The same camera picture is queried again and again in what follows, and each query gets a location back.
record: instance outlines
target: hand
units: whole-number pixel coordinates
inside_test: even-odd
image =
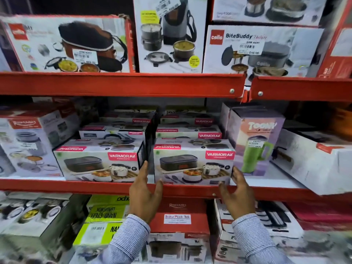
[[[237,184],[236,191],[230,194],[222,182],[219,184],[219,188],[222,201],[233,219],[236,220],[244,215],[255,213],[256,207],[253,189],[247,184],[243,173],[234,166],[233,174]]]
[[[155,217],[161,198],[163,197],[163,182],[156,183],[154,194],[147,187],[148,162],[145,161],[139,170],[138,177],[130,187],[130,214],[140,217],[150,223]]]

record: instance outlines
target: red metal shelf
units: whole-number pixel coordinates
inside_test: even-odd
[[[249,101],[352,101],[352,79],[277,78],[253,79]]]
[[[153,192],[155,184],[148,184]],[[2,179],[0,190],[30,191],[47,193],[79,193],[79,194],[129,194],[128,183],[74,182],[74,181],[44,181],[23,179]],[[235,191],[235,186],[229,186],[229,191]],[[352,204],[352,193],[343,195],[318,196],[308,189],[253,187],[258,200],[276,201],[324,201],[347,202]],[[164,185],[164,196],[215,198],[220,197],[217,186],[176,186]]]
[[[2,72],[3,95],[227,97],[243,94],[237,74]]]

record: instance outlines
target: person's left hand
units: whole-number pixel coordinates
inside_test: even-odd
[[[134,214],[150,223],[155,217],[161,198],[163,197],[163,182],[156,183],[154,194],[148,187],[148,162],[145,161],[139,170],[138,177],[130,187],[130,214]]]

